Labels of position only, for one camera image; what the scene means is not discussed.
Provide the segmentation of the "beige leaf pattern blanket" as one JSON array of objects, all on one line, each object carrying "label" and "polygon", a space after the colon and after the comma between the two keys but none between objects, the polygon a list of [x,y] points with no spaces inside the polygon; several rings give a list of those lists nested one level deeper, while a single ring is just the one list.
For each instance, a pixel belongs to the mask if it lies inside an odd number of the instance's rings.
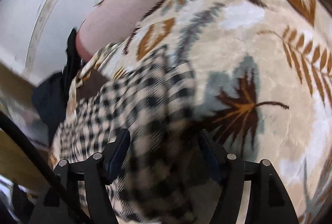
[{"label": "beige leaf pattern blanket", "polygon": [[227,66],[206,89],[219,107],[197,127],[270,160],[298,221],[317,220],[331,196],[331,16],[319,0],[161,0],[117,43],[219,48]]}]

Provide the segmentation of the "wooden cabinet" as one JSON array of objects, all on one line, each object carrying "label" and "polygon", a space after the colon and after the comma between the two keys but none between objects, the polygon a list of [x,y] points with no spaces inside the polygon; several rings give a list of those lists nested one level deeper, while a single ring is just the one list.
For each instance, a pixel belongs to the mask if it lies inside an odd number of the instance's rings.
[{"label": "wooden cabinet", "polygon": [[1,65],[1,176],[34,193],[46,180],[30,160],[35,153],[48,160],[48,128],[31,97],[34,86]]}]

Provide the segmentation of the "black beige checkered shirt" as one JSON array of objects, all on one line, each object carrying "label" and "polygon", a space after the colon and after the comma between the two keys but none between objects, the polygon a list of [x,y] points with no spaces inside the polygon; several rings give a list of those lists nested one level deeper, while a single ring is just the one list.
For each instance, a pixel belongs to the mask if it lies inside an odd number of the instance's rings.
[{"label": "black beige checkered shirt", "polygon": [[71,83],[66,119],[54,153],[86,160],[128,129],[120,173],[106,187],[118,220],[128,223],[208,223],[218,189],[206,175],[195,128],[219,104],[206,92],[227,62],[212,43],[154,48],[109,44]]}]

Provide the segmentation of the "black clothing pile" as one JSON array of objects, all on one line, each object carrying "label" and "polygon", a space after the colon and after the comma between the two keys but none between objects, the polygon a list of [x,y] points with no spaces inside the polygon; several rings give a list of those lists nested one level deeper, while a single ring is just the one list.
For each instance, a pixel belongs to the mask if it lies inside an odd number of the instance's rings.
[{"label": "black clothing pile", "polygon": [[76,36],[76,30],[72,29],[67,39],[67,62],[63,71],[52,74],[33,90],[32,103],[48,127],[50,143],[59,124],[65,120],[70,85],[81,68],[81,58],[75,46]]}]

